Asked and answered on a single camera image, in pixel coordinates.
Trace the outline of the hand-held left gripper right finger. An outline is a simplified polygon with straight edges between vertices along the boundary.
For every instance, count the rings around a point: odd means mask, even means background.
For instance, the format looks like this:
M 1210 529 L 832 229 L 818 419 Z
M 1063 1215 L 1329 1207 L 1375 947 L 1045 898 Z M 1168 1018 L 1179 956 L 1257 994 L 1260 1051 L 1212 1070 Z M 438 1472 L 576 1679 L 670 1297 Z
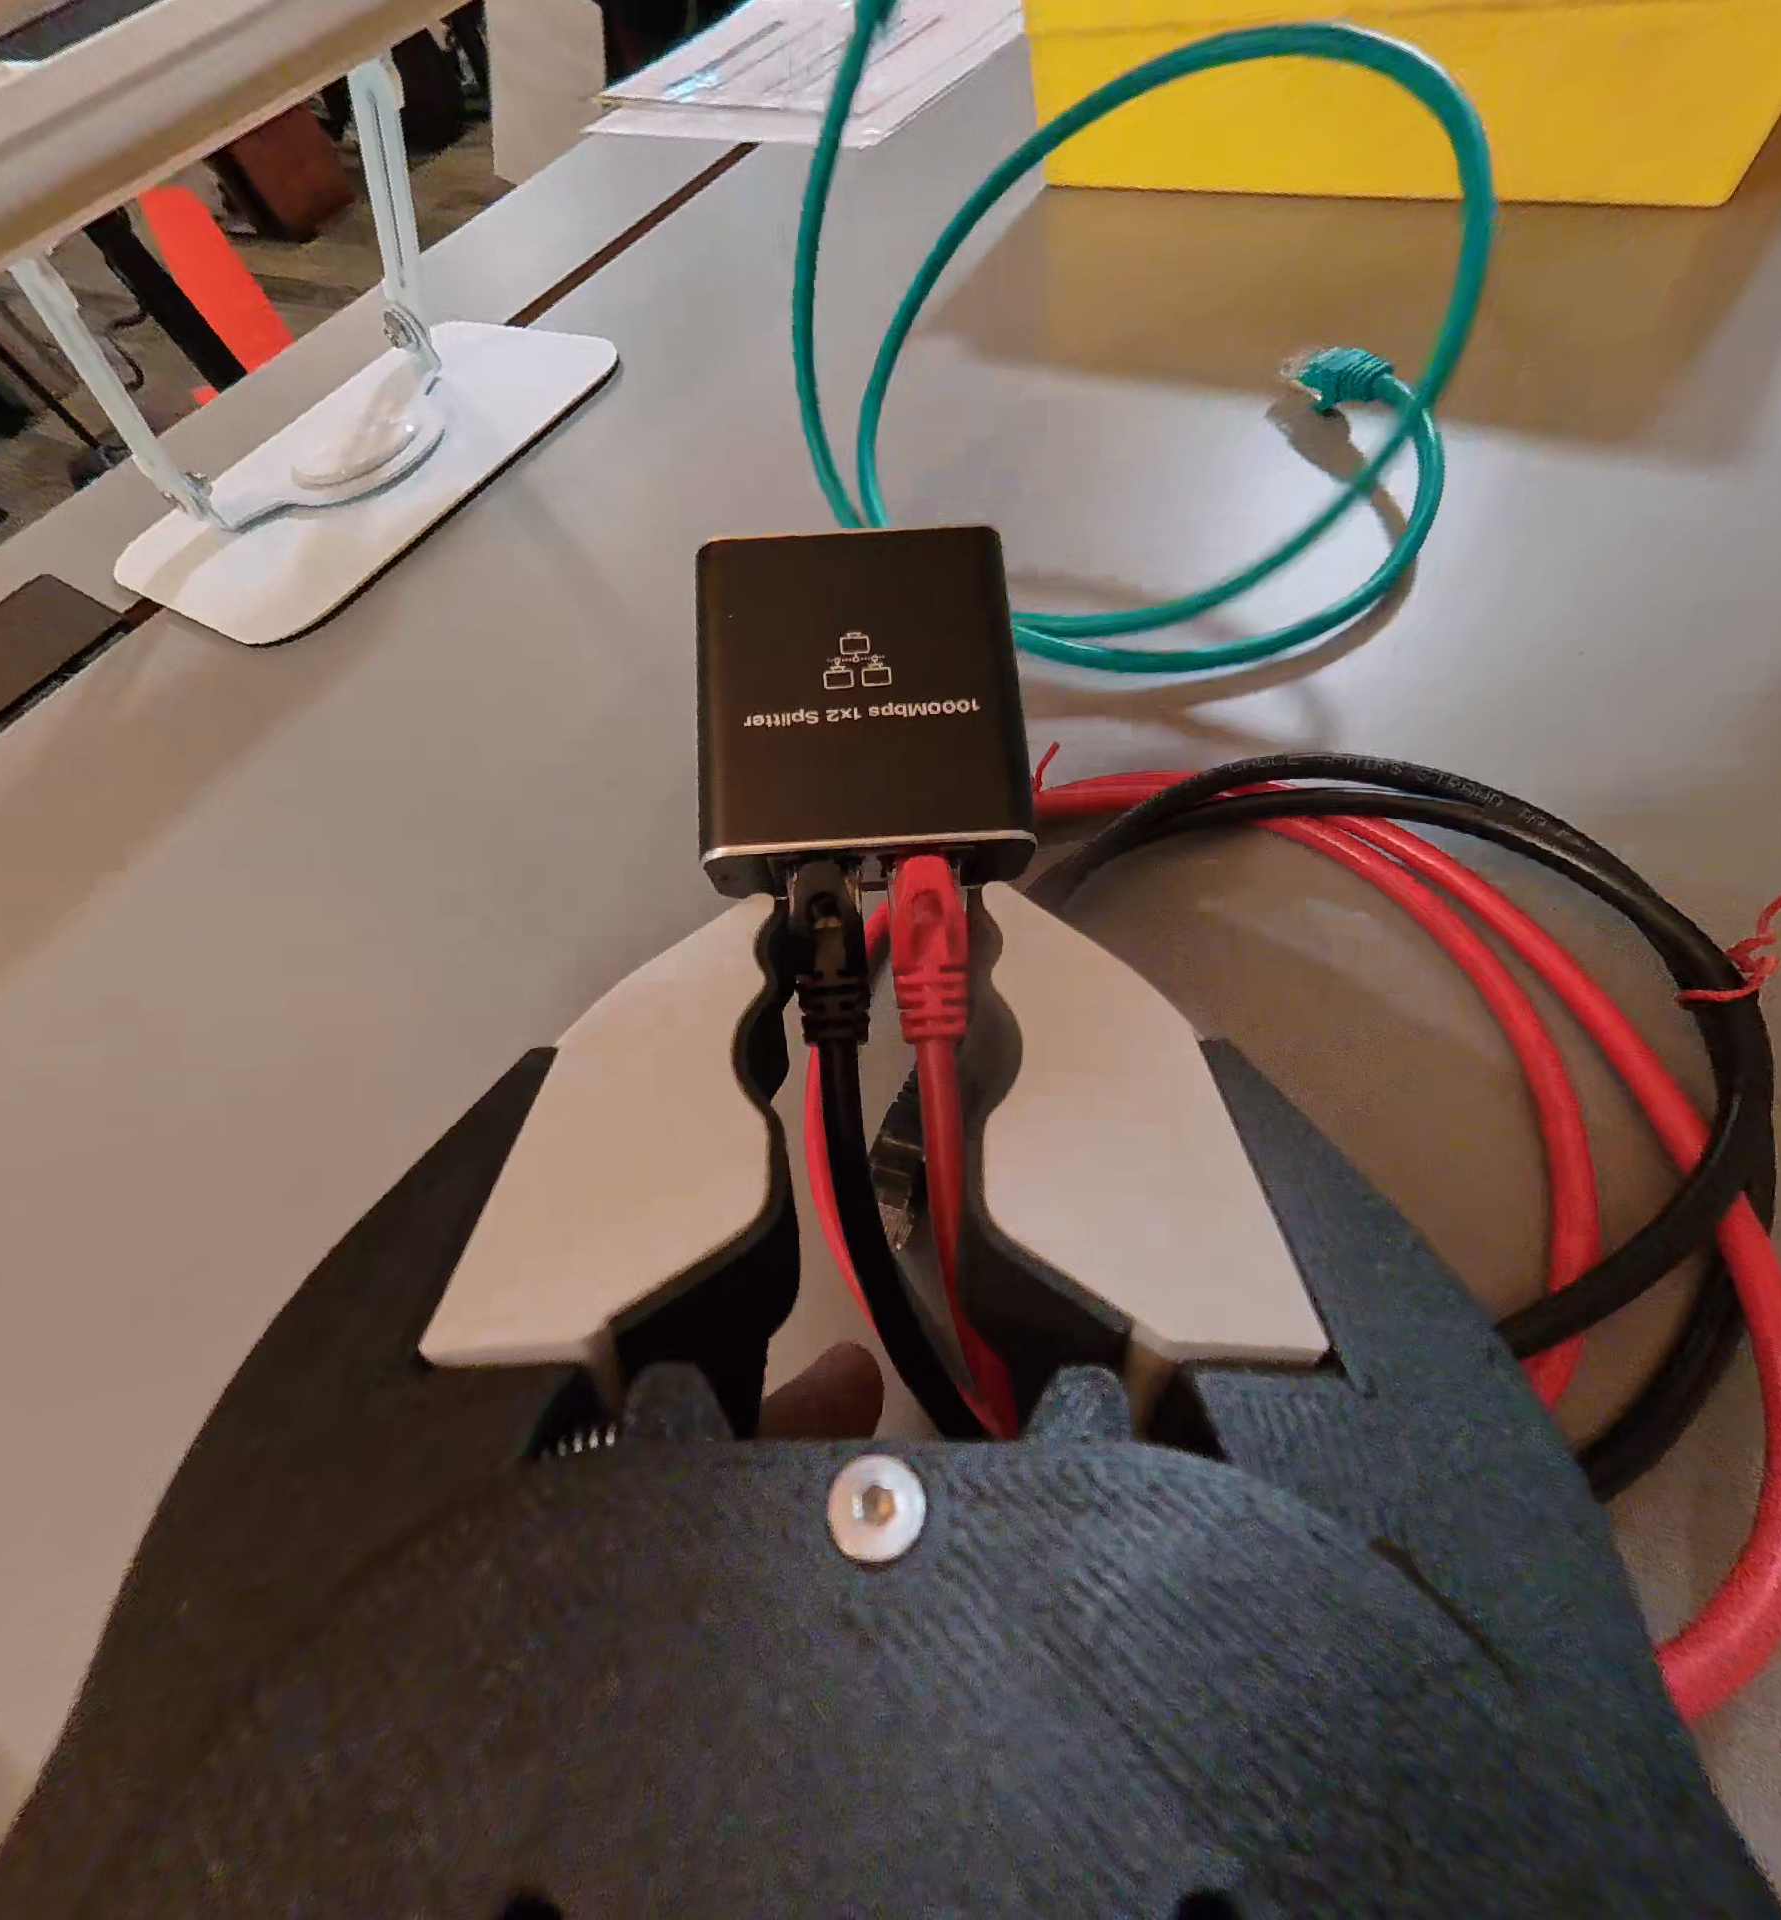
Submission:
M 1197 1028 L 1018 886 L 978 910 L 973 1327 L 1021 1411 L 1073 1366 L 1139 1414 L 1185 1366 L 1317 1366 L 1331 1334 Z

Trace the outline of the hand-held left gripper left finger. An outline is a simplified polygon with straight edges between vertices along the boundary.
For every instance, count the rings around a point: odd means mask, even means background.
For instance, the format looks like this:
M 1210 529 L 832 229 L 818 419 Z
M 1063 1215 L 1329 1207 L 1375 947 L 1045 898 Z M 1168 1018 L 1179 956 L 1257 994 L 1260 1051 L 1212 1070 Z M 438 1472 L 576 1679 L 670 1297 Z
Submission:
M 732 907 L 559 1039 L 421 1340 L 448 1371 L 571 1365 L 618 1406 L 686 1365 L 755 1432 L 801 1237 L 773 1108 L 784 918 Z

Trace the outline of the black network splitter box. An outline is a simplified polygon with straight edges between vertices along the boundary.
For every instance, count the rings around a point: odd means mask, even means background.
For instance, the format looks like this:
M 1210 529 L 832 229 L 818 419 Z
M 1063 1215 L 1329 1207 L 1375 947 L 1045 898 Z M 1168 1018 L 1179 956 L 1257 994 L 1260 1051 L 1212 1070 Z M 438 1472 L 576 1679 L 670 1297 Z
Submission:
M 729 898 L 817 859 L 1011 882 L 1039 834 L 999 532 L 709 541 L 694 560 L 700 863 Z

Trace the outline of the grey desk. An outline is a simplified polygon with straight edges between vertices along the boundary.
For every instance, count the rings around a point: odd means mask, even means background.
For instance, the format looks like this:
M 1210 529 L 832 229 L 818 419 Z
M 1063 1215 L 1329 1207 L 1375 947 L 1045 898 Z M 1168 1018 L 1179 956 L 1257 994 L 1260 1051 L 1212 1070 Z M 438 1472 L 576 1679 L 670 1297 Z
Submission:
M 807 157 L 591 138 L 430 294 L 620 370 L 349 612 L 158 614 L 0 733 L 0 1838 L 213 1405 L 510 1068 L 720 903 L 694 551 L 831 526 L 787 305 Z M 1022 189 L 886 409 L 903 523 L 1001 530 L 1026 609 L 1260 559 L 1346 444 L 1283 370 L 1418 368 L 1443 204 Z M 1426 763 L 1569 819 L 1721 947 L 1781 894 L 1781 130 L 1715 211 L 1502 211 L 1444 508 L 1368 636 L 1209 689 L 1029 667 L 1067 779 Z

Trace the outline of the person's left hand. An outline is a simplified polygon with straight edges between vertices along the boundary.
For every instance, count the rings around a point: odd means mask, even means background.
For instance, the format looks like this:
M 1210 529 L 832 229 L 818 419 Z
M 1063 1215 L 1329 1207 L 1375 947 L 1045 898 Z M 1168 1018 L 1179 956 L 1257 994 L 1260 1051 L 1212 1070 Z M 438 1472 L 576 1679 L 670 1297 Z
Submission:
M 878 1356 L 838 1340 L 798 1374 L 768 1390 L 759 1413 L 759 1439 L 768 1442 L 864 1442 L 878 1431 L 885 1381 Z

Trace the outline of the large black board on stand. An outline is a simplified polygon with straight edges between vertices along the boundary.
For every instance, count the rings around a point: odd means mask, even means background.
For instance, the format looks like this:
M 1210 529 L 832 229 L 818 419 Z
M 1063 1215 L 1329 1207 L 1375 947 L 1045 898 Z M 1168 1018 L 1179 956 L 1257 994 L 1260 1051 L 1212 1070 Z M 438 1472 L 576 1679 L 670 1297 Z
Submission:
M 604 338 L 441 318 L 427 296 L 388 58 L 447 10 L 143 5 L 58 53 L 0 61 L 0 276 L 168 505 L 115 560 L 115 585 L 246 649 L 344 610 L 618 368 Z M 0 32 L 56 13 L 0 5 Z M 351 89 L 373 199 L 385 351 L 205 478 L 147 422 L 52 248 L 335 80 Z

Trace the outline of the orange traffic cone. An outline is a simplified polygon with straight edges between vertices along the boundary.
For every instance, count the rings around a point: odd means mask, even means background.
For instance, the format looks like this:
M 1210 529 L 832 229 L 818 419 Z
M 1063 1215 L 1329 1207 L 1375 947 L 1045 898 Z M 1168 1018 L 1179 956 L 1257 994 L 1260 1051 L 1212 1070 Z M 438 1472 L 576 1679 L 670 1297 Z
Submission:
M 293 329 L 192 189 L 147 189 L 137 211 L 162 269 L 239 366 L 233 375 L 205 372 L 205 397 L 264 368 L 295 345 Z

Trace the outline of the brown bag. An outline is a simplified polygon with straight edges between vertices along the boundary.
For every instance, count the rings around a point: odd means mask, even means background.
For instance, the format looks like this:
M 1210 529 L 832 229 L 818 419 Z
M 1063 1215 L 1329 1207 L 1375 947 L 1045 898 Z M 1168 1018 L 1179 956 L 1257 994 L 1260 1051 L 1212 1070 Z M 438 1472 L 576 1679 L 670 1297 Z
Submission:
M 243 132 L 213 167 L 230 204 L 264 238 L 309 242 L 357 202 L 343 157 L 309 105 Z

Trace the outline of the grey panel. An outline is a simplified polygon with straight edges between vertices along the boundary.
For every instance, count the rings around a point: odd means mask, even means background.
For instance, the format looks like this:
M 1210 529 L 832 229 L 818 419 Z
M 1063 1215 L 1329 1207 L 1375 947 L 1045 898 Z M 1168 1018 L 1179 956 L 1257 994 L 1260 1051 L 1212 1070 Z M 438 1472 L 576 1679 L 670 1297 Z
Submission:
M 598 116 L 604 24 L 594 2 L 489 2 L 492 168 L 519 186 L 565 157 Z

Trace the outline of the paper sheet in plastic sleeve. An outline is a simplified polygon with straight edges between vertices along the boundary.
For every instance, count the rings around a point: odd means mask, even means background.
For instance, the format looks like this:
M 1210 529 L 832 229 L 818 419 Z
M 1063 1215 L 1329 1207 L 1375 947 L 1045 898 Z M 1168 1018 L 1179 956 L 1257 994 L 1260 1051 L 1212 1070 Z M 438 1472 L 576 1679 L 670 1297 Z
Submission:
M 600 97 L 594 130 L 717 142 L 817 142 L 867 5 L 750 2 Z M 1025 32 L 1017 2 L 895 2 L 871 41 L 843 142 L 877 147 Z

